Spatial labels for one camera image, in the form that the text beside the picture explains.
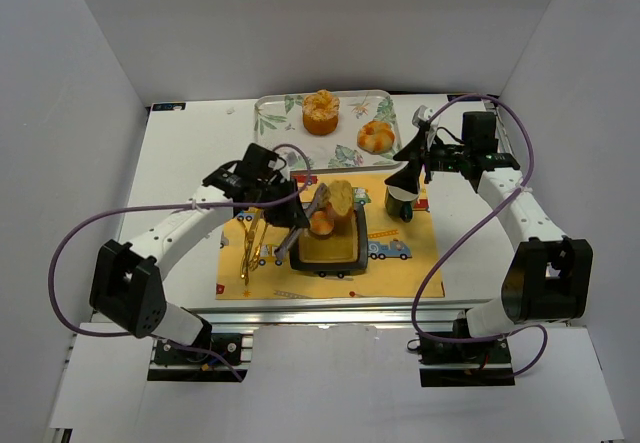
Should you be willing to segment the small round bread roll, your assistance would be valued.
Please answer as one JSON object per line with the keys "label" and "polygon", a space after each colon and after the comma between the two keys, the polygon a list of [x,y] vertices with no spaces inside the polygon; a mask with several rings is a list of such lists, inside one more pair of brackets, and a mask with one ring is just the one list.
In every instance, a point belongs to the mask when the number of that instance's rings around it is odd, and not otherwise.
{"label": "small round bread roll", "polygon": [[329,237],[335,228],[334,220],[324,210],[315,211],[310,218],[309,231],[317,237]]}

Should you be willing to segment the herb bread slice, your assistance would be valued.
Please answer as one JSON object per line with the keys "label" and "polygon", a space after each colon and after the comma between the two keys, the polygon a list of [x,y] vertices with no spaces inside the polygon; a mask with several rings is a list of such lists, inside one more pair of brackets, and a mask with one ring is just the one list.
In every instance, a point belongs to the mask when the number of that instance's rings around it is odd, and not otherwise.
{"label": "herb bread slice", "polygon": [[328,190],[325,210],[333,222],[334,231],[340,232],[349,223],[354,211],[353,187],[347,180],[334,180],[328,185]]}

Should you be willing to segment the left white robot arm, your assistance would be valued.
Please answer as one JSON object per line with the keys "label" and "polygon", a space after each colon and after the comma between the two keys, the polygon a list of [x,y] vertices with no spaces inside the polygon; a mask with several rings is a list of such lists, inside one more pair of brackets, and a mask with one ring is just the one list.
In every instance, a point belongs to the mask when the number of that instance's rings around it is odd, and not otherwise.
{"label": "left white robot arm", "polygon": [[136,338],[154,336],[208,349],[210,323],[168,303],[163,281],[201,240],[247,208],[261,210],[274,227],[309,224],[285,158],[255,143],[242,159],[205,177],[188,202],[160,223],[124,243],[105,243],[97,256],[91,307]]}

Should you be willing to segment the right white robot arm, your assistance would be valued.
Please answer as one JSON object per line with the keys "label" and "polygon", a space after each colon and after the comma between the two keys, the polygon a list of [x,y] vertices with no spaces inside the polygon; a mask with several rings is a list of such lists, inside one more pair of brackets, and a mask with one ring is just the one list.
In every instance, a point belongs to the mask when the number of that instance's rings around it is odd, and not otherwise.
{"label": "right white robot arm", "polygon": [[411,221],[421,184],[433,173],[456,173],[491,207],[514,249],[498,297],[465,310],[454,324],[455,341],[484,342],[527,322],[571,320],[586,308],[593,250],[554,224],[510,153],[498,150],[496,116],[466,112],[462,135],[447,144],[426,107],[413,116],[415,137],[396,155],[403,168],[385,181],[387,213]]}

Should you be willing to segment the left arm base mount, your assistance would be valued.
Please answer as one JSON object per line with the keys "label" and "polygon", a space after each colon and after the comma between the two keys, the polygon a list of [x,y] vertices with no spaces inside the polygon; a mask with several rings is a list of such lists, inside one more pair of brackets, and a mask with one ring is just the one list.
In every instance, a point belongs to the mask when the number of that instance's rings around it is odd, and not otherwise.
{"label": "left arm base mount", "polygon": [[159,339],[153,347],[147,371],[150,382],[239,383],[252,359],[253,329],[214,326],[208,353],[176,348]]}

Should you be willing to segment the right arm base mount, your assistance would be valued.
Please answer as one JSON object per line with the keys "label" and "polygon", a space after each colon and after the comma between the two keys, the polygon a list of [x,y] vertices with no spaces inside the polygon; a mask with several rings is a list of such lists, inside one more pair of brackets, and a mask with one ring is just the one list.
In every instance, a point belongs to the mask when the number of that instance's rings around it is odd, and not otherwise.
{"label": "right arm base mount", "polygon": [[453,344],[419,336],[407,342],[406,350],[418,357],[423,388],[515,385],[506,341]]}

